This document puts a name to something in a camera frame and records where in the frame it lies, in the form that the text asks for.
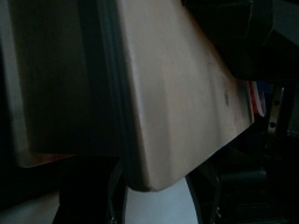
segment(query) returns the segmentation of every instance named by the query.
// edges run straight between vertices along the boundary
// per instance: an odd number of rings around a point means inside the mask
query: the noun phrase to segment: black object
[[[299,79],[299,5],[283,0],[184,1],[234,76]]]
[[[115,157],[91,157],[72,170],[60,187],[60,208],[53,224],[107,222],[108,180],[116,162]]]

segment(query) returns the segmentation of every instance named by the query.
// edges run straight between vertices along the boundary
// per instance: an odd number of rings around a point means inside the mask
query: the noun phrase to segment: white surface
[[[52,224],[59,208],[59,194],[33,199],[0,213],[1,224]]]
[[[186,179],[160,192],[127,192],[125,224],[168,223],[199,223]]]

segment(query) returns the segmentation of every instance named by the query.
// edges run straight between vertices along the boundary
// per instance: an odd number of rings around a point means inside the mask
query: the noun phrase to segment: beige panel
[[[144,176],[136,185],[128,170],[128,182],[137,190],[155,191],[250,126],[248,91],[180,0],[116,2]]]

